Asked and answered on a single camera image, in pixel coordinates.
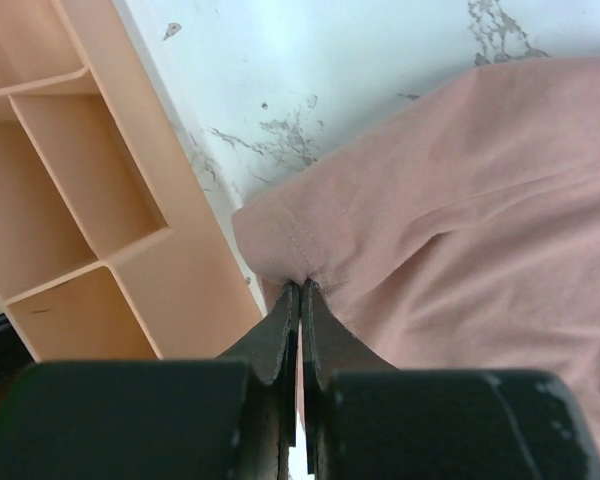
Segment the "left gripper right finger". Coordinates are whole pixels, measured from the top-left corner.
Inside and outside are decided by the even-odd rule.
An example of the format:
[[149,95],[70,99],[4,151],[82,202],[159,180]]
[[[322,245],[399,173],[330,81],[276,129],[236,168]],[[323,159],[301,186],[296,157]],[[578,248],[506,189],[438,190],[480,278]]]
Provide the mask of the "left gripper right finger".
[[600,479],[567,386],[541,370],[389,364],[301,290],[309,472],[318,479]]

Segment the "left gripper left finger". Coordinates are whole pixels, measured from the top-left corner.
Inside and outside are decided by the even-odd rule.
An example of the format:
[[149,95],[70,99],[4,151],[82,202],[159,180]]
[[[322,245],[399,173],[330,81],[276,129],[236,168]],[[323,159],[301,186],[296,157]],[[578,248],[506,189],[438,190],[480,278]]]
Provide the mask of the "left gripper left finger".
[[40,363],[0,407],[0,479],[285,479],[300,290],[210,360]]

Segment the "pink t shirt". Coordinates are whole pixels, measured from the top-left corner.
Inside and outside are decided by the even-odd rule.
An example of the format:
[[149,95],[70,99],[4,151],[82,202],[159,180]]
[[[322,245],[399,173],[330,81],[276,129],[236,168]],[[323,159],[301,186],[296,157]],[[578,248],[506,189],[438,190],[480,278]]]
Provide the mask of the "pink t shirt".
[[600,56],[471,69],[232,219],[398,367],[548,370],[600,451]]

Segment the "orange desk organizer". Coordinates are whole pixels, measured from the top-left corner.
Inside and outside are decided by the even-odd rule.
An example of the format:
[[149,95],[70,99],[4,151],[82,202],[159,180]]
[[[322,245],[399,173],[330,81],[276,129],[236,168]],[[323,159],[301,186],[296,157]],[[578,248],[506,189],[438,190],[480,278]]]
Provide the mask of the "orange desk organizer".
[[213,357],[260,320],[110,1],[0,1],[0,308],[38,361]]

